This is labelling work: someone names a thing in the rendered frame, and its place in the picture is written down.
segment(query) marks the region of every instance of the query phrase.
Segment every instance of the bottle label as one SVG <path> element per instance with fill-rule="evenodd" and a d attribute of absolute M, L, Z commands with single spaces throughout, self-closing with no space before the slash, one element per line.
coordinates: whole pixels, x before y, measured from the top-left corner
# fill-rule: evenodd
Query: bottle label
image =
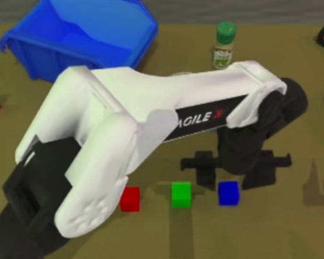
<path fill-rule="evenodd" d="M 225 67 L 229 65 L 232 60 L 231 50 L 215 50 L 214 51 L 214 65 L 216 67 Z"/>

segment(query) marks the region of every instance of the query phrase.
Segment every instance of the green cube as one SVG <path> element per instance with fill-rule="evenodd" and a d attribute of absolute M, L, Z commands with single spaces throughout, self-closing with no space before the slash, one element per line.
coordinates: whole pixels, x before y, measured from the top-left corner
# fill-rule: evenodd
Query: green cube
<path fill-rule="evenodd" d="M 172 207 L 189 208 L 192 201 L 192 191 L 190 182 L 172 183 Z"/>

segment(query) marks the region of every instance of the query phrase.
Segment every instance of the green bottle cap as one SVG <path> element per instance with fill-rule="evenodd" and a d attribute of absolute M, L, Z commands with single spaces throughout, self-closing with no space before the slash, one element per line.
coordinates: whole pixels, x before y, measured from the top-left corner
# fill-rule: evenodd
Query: green bottle cap
<path fill-rule="evenodd" d="M 217 42 L 223 45 L 231 44 L 237 34 L 237 26 L 231 22 L 222 22 L 217 25 Z"/>

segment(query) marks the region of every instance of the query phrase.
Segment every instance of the brown tabletop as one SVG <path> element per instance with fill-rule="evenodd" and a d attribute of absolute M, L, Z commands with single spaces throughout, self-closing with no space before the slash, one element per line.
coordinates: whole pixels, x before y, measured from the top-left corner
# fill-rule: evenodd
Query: brown tabletop
<path fill-rule="evenodd" d="M 0 26 L 0 36 L 8 28 Z M 141 212 L 117 210 L 47 259 L 324 259 L 324 49 L 314 42 L 320 28 L 239 25 L 234 60 L 256 60 L 296 80 L 309 98 L 308 112 L 266 142 L 293 159 L 291 168 L 278 169 L 276 185 L 242 192 L 235 208 L 220 208 L 215 192 L 193 185 L 192 208 L 171 209 L 170 183 L 195 182 L 194 172 L 180 172 L 180 158 L 215 151 L 217 143 L 203 133 L 163 144 L 130 177 L 130 186 L 141 187 Z M 139 69 L 160 76 L 212 70 L 214 33 L 212 25 L 161 25 Z M 0 53 L 0 211 L 15 148 L 50 87 Z M 218 180 L 225 179 L 241 180 L 219 170 Z"/>

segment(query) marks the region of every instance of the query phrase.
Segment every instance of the blue bin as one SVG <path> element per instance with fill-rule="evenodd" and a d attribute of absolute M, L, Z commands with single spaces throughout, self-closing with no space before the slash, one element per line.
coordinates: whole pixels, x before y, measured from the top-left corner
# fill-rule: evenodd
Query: blue bin
<path fill-rule="evenodd" d="M 135 68 L 157 34 L 138 0 L 41 0 L 0 39 L 32 80 L 54 82 L 69 66 Z"/>

